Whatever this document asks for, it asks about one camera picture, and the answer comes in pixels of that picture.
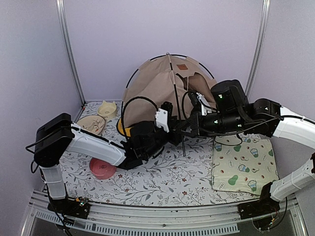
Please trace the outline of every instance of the pet mat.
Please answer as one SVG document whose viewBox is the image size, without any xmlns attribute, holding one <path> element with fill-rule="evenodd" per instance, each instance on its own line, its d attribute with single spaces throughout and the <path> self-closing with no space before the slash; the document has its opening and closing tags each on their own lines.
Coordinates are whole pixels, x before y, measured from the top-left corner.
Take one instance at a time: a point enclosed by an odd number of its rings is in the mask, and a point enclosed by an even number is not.
<svg viewBox="0 0 315 236">
<path fill-rule="evenodd" d="M 241 141 L 237 136 L 216 137 L 212 176 L 214 190 L 260 195 L 265 184 L 278 179 L 269 139 L 242 137 Z"/>
</svg>

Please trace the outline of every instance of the beige tent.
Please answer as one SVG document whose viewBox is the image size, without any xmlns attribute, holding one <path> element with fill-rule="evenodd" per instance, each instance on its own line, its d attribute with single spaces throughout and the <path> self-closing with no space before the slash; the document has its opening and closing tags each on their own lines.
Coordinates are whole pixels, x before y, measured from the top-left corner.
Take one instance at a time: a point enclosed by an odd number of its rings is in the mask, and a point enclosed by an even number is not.
<svg viewBox="0 0 315 236">
<path fill-rule="evenodd" d="M 201 66 L 209 73 L 211 79 L 201 70 Z M 137 73 L 132 85 L 128 85 Z M 210 88 L 217 82 L 212 74 L 199 62 L 182 55 L 170 55 L 156 57 L 143 63 L 132 75 L 124 93 L 123 102 L 128 102 L 136 96 L 144 96 L 153 100 L 158 107 L 164 101 L 173 104 L 173 116 L 178 115 L 178 101 L 180 104 L 181 119 L 184 119 L 181 109 L 183 94 L 189 90 L 195 90 L 203 94 L 206 100 L 214 105 L 214 99 L 210 93 Z M 185 98 L 185 112 L 189 117 L 192 105 L 188 96 Z M 126 108 L 124 123 L 125 127 L 138 123 L 142 120 L 154 120 L 154 106 L 145 100 L 134 100 Z"/>
</svg>

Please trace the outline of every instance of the lavender wall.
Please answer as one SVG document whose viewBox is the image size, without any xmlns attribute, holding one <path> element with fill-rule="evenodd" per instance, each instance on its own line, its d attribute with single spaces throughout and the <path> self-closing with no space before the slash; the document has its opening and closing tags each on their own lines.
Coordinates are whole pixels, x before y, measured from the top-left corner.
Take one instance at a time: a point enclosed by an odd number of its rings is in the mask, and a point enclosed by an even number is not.
<svg viewBox="0 0 315 236">
<path fill-rule="evenodd" d="M 268 27 L 250 99 L 266 97 L 315 120 L 315 1 L 271 1 Z M 281 177 L 314 150 L 274 138 Z M 296 193 L 309 235 L 315 235 L 315 186 Z"/>
<path fill-rule="evenodd" d="M 0 7 L 0 235 L 17 236 L 32 191 L 32 155 L 24 147 L 61 112 L 76 115 L 79 97 L 51 0 L 3 0 Z"/>
<path fill-rule="evenodd" d="M 86 99 L 121 99 L 135 69 L 166 52 L 195 58 L 218 81 L 237 78 L 245 86 L 262 2 L 64 1 Z"/>
</svg>

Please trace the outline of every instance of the floor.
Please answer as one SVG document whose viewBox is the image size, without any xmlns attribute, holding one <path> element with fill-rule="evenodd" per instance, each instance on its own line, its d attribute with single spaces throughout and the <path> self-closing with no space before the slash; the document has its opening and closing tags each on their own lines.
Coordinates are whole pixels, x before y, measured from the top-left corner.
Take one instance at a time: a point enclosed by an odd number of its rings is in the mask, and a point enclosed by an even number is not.
<svg viewBox="0 0 315 236">
<path fill-rule="evenodd" d="M 86 105 L 81 118 L 97 115 L 101 102 Z M 117 130 L 118 115 L 107 122 L 101 135 L 114 142 L 124 139 Z M 133 170 L 119 170 L 107 180 L 98 180 L 89 169 L 91 157 L 65 152 L 60 159 L 63 179 L 71 197 L 132 206 L 200 206 L 232 203 L 257 198 L 246 192 L 212 189 L 213 139 L 185 138 L 186 156 L 181 145 L 168 144 L 156 159 Z"/>
</svg>

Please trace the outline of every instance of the pink bowl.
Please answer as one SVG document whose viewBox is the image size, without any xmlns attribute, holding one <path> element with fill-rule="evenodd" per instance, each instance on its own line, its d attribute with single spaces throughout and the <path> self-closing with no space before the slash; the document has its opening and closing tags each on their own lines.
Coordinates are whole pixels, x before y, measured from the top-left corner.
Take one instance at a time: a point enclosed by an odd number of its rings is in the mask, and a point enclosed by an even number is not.
<svg viewBox="0 0 315 236">
<path fill-rule="evenodd" d="M 116 166 L 108 162 L 92 158 L 90 161 L 90 170 L 98 179 L 108 179 L 116 172 Z"/>
</svg>

